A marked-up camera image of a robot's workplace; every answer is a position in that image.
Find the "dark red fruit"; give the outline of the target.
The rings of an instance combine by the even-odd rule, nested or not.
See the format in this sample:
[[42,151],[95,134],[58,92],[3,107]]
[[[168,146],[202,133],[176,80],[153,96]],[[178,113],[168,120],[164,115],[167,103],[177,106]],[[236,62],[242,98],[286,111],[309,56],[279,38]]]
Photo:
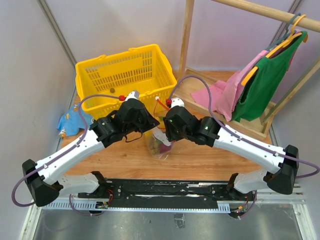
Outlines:
[[174,143],[171,142],[170,145],[165,145],[164,143],[161,143],[158,145],[158,152],[159,154],[165,154],[171,151],[173,148]]

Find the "clear zip top bag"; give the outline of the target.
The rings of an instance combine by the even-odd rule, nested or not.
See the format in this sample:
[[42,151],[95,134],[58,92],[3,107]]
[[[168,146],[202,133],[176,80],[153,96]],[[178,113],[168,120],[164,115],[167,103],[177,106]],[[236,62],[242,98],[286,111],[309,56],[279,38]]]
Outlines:
[[169,141],[166,136],[164,117],[168,112],[168,110],[169,108],[160,101],[160,97],[156,96],[154,98],[154,107],[151,113],[152,113],[152,116],[157,121],[159,121],[159,125],[153,128],[152,130],[147,131],[145,134],[145,142],[149,150],[149,153],[154,158],[162,159],[162,160],[166,160],[169,157],[169,154],[171,151],[164,154],[159,154],[159,150],[158,150],[159,144],[163,143],[169,146],[171,143],[174,143],[173,141]]

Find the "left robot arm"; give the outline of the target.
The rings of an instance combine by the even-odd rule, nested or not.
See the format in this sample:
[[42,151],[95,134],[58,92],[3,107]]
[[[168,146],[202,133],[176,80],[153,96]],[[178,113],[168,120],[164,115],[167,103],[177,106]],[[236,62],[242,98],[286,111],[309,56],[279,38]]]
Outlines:
[[72,176],[66,176],[65,172],[90,155],[126,139],[128,134],[143,134],[159,124],[141,101],[130,98],[118,110],[94,121],[79,139],[51,156],[37,162],[26,160],[22,171],[35,205],[43,207],[66,195],[107,197],[109,187],[99,171]]

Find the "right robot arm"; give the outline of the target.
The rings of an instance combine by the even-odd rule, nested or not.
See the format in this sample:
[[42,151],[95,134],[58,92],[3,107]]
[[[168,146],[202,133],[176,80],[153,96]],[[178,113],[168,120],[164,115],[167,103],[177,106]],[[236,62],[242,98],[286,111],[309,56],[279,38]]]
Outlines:
[[227,150],[261,166],[249,173],[232,174],[226,188],[230,199],[238,200],[244,194],[266,188],[283,195],[292,194],[299,168],[292,159],[298,155],[296,147],[263,143],[211,116],[198,119],[183,106],[171,108],[163,122],[169,141],[186,139],[197,145]]

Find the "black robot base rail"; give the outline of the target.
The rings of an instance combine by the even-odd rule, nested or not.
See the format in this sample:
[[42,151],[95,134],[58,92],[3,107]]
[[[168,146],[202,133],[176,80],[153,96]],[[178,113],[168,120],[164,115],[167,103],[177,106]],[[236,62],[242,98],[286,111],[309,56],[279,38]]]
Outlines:
[[92,193],[78,198],[96,199],[94,209],[155,212],[225,212],[242,215],[254,192],[232,190],[226,181],[102,178]]

